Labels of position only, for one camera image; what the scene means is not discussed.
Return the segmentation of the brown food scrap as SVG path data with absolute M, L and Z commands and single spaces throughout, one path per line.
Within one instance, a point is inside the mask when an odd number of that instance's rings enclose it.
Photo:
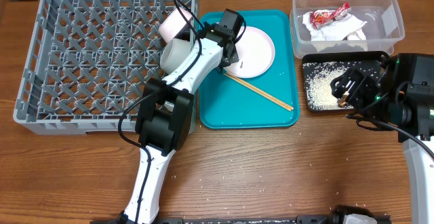
M 338 99 L 338 106 L 339 106 L 340 108 L 343 108 L 343 107 L 346 107 L 347 105 L 348 105 L 348 102 L 347 102 L 347 95 L 344 94 L 344 95 L 342 96 L 342 98 L 339 98 L 339 99 Z

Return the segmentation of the large white round plate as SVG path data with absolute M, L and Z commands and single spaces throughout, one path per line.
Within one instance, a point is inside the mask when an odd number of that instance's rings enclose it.
M 265 73 L 275 58 L 272 39 L 262 30 L 248 26 L 235 44 L 238 62 L 225 67 L 225 71 L 240 78 L 253 78 Z

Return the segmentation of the white rice pile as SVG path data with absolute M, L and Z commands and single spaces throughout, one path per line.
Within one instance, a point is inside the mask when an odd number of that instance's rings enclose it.
M 340 109 L 338 99 L 332 95 L 330 83 L 341 76 L 347 67 L 334 62 L 311 62 L 303 64 L 307 102 L 313 111 Z

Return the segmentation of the grey small bowl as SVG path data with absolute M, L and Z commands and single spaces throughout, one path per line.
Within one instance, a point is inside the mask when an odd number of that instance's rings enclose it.
M 160 58 L 160 68 L 170 74 L 175 71 L 190 54 L 191 44 L 182 39 L 172 39 L 164 48 Z

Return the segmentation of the white shallow bowl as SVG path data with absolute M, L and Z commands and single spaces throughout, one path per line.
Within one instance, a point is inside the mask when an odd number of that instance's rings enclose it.
M 193 16 L 187 10 L 175 9 L 158 28 L 159 34 L 166 43 L 169 43 L 185 28 L 187 24 L 185 19 L 191 20 L 192 18 Z

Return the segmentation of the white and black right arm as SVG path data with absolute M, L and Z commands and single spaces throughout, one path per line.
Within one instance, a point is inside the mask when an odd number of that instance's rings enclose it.
M 374 79 L 350 68 L 332 80 L 332 95 L 354 108 L 363 128 L 396 131 L 410 177 L 413 223 L 433 222 L 433 56 L 403 53 L 381 58 Z

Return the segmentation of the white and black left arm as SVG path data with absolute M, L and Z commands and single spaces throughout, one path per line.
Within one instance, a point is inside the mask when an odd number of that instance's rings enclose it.
M 194 44 L 185 51 L 176 50 L 171 40 L 161 57 L 171 71 L 161 80 L 150 79 L 142 98 L 123 112 L 125 118 L 132 109 L 138 109 L 135 146 L 140 150 L 140 164 L 122 223 L 152 223 L 156 219 L 170 160 L 189 135 L 195 93 L 213 69 L 239 60 L 235 44 L 244 30 L 243 16 L 226 9 L 219 22 L 205 24 L 195 33 Z

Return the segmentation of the clear plastic waste bin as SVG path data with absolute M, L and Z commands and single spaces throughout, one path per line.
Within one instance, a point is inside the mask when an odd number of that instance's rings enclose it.
M 351 6 L 348 14 L 367 22 L 362 28 L 366 40 L 311 41 L 311 34 L 302 23 L 303 15 L 337 10 L 344 3 Z M 292 0 L 290 26 L 294 55 L 299 59 L 316 53 L 383 51 L 391 55 L 394 45 L 405 37 L 397 0 Z

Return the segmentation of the black rectangular tray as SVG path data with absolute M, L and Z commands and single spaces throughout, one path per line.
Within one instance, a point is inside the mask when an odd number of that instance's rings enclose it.
M 306 94 L 306 85 L 303 64 L 311 62 L 334 62 L 340 66 L 347 67 L 347 69 L 354 68 L 360 70 L 364 75 L 370 76 L 372 79 L 377 80 L 380 76 L 380 58 L 386 58 L 387 54 L 384 52 L 343 52 L 343 53 L 329 53 L 329 54 L 307 54 L 302 58 L 302 73 L 304 79 L 304 90 Z M 309 108 L 307 102 L 307 108 L 311 112 L 325 112 L 325 111 L 313 111 Z M 346 107 L 328 110 L 328 111 L 348 111 L 351 110 L 352 106 L 347 105 Z

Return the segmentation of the teal serving tray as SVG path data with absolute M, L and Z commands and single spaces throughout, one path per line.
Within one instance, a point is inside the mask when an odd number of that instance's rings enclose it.
M 199 116 L 211 129 L 272 128 L 296 123 L 300 115 L 290 26 L 279 10 L 242 11 L 247 26 L 273 41 L 275 58 L 262 75 L 240 78 L 214 69 L 199 86 Z

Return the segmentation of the crumpled white paper napkin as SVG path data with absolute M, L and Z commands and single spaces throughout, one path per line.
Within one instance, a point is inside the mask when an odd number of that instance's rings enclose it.
M 331 24 L 315 29 L 310 23 L 310 14 L 307 12 L 303 15 L 302 23 L 306 26 L 311 34 L 311 41 L 359 41 L 366 40 L 362 28 L 367 23 L 360 20 L 352 14 L 347 14 L 343 19 L 333 21 Z

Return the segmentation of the red snack wrapper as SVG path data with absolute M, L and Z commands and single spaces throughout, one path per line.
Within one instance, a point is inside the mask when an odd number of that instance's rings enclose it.
M 349 5 L 349 3 L 344 3 L 337 10 L 317 10 L 316 12 L 311 12 L 309 16 L 309 21 L 313 25 L 314 29 L 319 29 L 322 26 L 328 25 L 332 22 L 344 18 L 348 14 L 350 8 L 351 6 Z

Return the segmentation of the grey plastic dish rack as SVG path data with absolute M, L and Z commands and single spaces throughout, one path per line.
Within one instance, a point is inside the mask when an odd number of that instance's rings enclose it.
M 197 10 L 197 0 L 181 0 Z M 36 134 L 132 131 L 124 109 L 164 76 L 174 0 L 40 0 L 13 118 Z

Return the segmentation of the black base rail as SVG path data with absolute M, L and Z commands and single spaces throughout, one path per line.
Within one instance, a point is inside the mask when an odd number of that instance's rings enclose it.
M 328 215 L 301 215 L 282 219 L 182 219 L 182 218 L 157 218 L 157 224 L 326 224 Z

